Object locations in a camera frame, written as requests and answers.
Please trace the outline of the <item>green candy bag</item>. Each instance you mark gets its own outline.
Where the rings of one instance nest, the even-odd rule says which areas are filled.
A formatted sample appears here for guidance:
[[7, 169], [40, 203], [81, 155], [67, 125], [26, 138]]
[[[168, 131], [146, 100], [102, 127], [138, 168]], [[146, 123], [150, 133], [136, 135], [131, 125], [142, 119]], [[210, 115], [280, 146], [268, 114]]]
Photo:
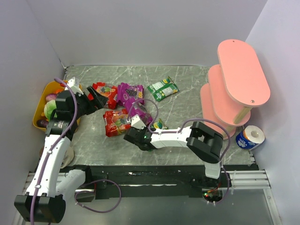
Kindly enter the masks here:
[[147, 89], [158, 102], [172, 94], [179, 92], [177, 85], [169, 76], [166, 79], [149, 85]]
[[162, 121], [161, 118], [159, 118], [158, 121], [154, 122], [151, 125], [151, 128], [155, 128], [155, 129], [168, 129], [168, 126]]

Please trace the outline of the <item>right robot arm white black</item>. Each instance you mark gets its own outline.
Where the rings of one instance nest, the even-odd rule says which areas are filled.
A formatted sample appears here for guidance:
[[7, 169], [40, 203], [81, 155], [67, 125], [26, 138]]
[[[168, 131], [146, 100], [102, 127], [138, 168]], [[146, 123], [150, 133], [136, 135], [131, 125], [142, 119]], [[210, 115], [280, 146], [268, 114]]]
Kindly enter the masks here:
[[204, 162], [206, 177], [220, 177], [223, 136], [202, 122], [195, 121], [189, 127], [171, 130], [131, 127], [125, 132], [124, 140], [143, 151], [165, 147], [189, 148]]

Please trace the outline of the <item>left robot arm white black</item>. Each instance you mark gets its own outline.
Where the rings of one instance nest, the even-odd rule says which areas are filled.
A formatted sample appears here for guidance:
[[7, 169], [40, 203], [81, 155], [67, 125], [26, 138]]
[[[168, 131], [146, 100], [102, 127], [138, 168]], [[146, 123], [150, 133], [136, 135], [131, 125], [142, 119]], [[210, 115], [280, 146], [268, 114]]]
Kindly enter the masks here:
[[24, 195], [17, 195], [14, 205], [23, 219], [35, 222], [59, 223], [65, 214], [67, 201], [74, 196], [75, 190], [91, 180], [88, 166], [76, 166], [58, 182], [63, 157], [72, 141], [83, 115], [89, 115], [104, 108], [107, 98], [89, 86], [93, 99], [70, 87], [60, 92], [56, 99], [54, 118], [46, 128], [46, 137], [42, 157], [32, 182]]

